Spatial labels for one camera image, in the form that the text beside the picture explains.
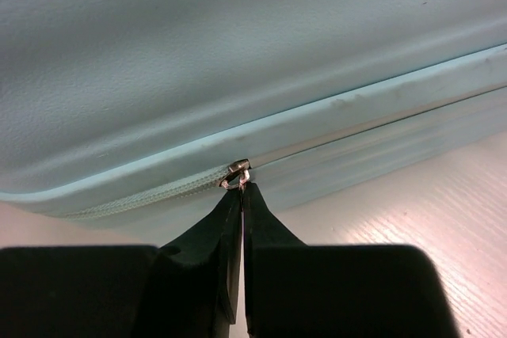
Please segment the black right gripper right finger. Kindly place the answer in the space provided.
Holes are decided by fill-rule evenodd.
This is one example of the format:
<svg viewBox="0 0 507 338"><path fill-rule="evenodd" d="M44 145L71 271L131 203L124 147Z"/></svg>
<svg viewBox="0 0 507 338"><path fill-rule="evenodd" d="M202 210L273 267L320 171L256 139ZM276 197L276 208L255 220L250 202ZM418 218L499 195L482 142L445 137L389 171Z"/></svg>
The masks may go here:
<svg viewBox="0 0 507 338"><path fill-rule="evenodd" d="M252 337L456 337L437 270L412 245L308 245L242 193Z"/></svg>

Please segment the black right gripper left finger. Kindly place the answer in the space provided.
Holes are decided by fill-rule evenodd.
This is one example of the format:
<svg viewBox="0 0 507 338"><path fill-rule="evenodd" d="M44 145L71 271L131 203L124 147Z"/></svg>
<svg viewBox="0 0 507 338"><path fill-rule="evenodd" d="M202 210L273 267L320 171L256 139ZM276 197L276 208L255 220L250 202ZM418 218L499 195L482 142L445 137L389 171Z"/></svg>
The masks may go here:
<svg viewBox="0 0 507 338"><path fill-rule="evenodd" d="M240 195L170 243L1 251L4 337L225 337L236 320Z"/></svg>

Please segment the light blue hard-shell suitcase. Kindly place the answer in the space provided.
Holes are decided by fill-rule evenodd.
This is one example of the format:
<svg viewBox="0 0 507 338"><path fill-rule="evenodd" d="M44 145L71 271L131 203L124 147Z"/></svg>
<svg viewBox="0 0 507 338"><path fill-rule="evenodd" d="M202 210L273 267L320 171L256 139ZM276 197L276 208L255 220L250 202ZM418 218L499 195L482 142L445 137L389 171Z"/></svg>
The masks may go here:
<svg viewBox="0 0 507 338"><path fill-rule="evenodd" d="M506 87L506 0L1 0L1 200L96 217Z"/></svg>

